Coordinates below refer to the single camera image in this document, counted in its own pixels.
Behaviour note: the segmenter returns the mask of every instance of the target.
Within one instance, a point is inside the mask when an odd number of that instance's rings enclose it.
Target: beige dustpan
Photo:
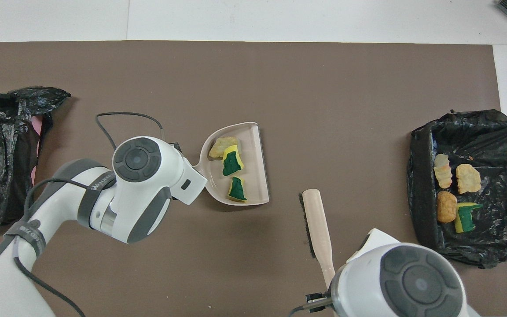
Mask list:
[[[241,158],[244,163],[243,170],[232,174],[244,180],[244,193],[247,201],[240,203],[228,199],[228,189],[231,185],[231,176],[222,174],[221,160],[209,158],[209,150],[217,140],[223,136],[235,136],[241,142]],[[265,175],[263,152],[259,128],[255,122],[244,122],[221,128],[214,132],[203,144],[199,163],[194,166],[206,179],[205,188],[212,197],[221,203],[234,206],[261,205],[269,201],[269,189]]]

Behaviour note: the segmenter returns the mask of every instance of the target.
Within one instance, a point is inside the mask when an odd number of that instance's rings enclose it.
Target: green sponge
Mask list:
[[[469,232],[475,228],[471,211],[482,207],[478,203],[458,203],[457,217],[455,217],[455,231],[457,233]]]
[[[244,195],[243,179],[232,176],[232,183],[230,184],[230,189],[228,190],[228,197],[232,200],[241,201],[242,203],[247,200]]]
[[[229,146],[226,150],[224,150],[222,160],[224,165],[222,174],[224,176],[234,174],[244,168],[244,164],[240,158],[240,153],[238,153],[238,146]]]

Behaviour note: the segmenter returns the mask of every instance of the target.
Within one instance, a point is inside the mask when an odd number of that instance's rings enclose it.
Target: sponge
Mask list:
[[[232,200],[241,201],[242,203],[247,200],[244,195],[243,179],[232,176],[232,183],[230,184],[230,189],[228,190],[228,197]]]
[[[229,146],[238,146],[238,152],[240,152],[240,140],[235,136],[226,136],[223,138],[218,138],[211,150],[209,151],[209,156],[220,160],[224,155],[224,150]]]
[[[469,232],[475,229],[471,211],[482,207],[478,203],[457,203],[457,217],[455,217],[455,231],[457,233]]]
[[[244,168],[244,164],[240,158],[240,153],[238,153],[237,145],[229,146],[226,150],[224,150],[222,160],[224,165],[222,174],[224,176],[234,174]]]

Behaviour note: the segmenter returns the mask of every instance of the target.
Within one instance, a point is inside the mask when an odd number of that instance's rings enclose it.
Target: gray circular joint cap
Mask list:
[[[156,142],[147,138],[132,139],[115,151],[113,169],[127,182],[142,182],[158,171],[162,155]]]
[[[382,294],[401,317],[457,317],[463,291],[451,265],[434,251],[402,245],[381,259]]]

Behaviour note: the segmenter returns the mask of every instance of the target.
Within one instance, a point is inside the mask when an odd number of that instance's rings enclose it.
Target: black garbage bag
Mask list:
[[[479,203],[472,213],[475,229],[456,233],[455,225],[437,222],[435,155],[449,155],[459,203]],[[459,195],[455,168],[471,164],[481,174],[481,190]],[[418,241],[447,258],[480,268],[507,261],[507,116],[497,110],[446,114],[412,132],[407,166],[408,203]]]
[[[71,95],[62,89],[31,87],[0,94],[0,224],[22,217],[30,173],[37,164],[37,144],[52,127],[50,112]],[[40,136],[31,123],[42,115]]]

